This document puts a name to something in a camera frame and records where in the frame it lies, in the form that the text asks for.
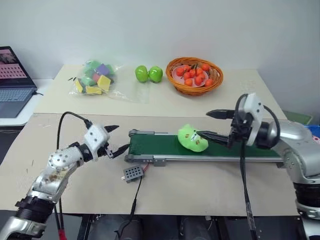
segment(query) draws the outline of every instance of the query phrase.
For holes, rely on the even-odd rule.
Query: yellow sponge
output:
[[[85,86],[85,92],[87,94],[102,94],[101,89],[96,86]]]
[[[108,92],[109,90],[110,83],[111,83],[111,80],[104,75],[101,75],[97,82],[98,87],[103,89],[106,92]]]
[[[78,78],[75,80],[75,87],[78,90],[79,93],[82,93],[84,88],[82,87],[81,83],[79,82]]]

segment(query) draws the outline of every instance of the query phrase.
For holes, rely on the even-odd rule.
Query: wicker basket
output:
[[[172,77],[172,71],[181,65],[194,65],[194,64],[209,64],[209,78],[213,80],[213,85],[211,86],[200,86],[200,87],[193,87],[193,86],[187,86],[184,84],[181,84],[174,80]],[[180,93],[191,95],[191,96],[200,96],[202,94],[205,94],[207,92],[210,92],[213,89],[218,88],[224,79],[224,74],[222,70],[212,62],[196,58],[196,57],[180,57],[172,60],[169,62],[168,66],[166,66],[165,74],[169,81],[173,84],[175,89],[179,91]]]

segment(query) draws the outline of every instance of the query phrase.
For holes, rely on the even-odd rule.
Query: robotic arm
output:
[[[92,124],[84,135],[83,144],[75,142],[50,154],[46,168],[33,182],[26,197],[16,203],[18,211],[1,230],[0,240],[40,238],[71,174],[90,160],[97,161],[105,155],[115,158],[129,147],[124,145],[116,152],[108,149],[109,132],[117,127]]]
[[[262,121],[264,108],[274,121]],[[302,124],[278,121],[277,117],[255,93],[242,95],[235,110],[213,110],[207,113],[216,119],[232,119],[229,136],[199,131],[203,138],[232,147],[234,142],[246,141],[262,149],[273,149],[283,159],[293,182],[296,207],[302,216],[307,239],[320,236],[320,145]]]

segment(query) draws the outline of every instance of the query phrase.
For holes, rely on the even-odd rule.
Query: green apple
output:
[[[136,79],[138,79],[138,81],[140,83],[145,83],[146,81],[148,81],[148,70],[146,68],[146,66],[138,66],[136,69],[135,69],[135,77]]]
[[[158,66],[153,66],[149,70],[149,78],[154,83],[160,83],[163,76],[162,69]]]

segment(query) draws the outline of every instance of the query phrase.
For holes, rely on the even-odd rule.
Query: laptop keyboard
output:
[[[33,88],[17,88],[17,89],[0,89],[0,103],[1,102],[23,102]]]

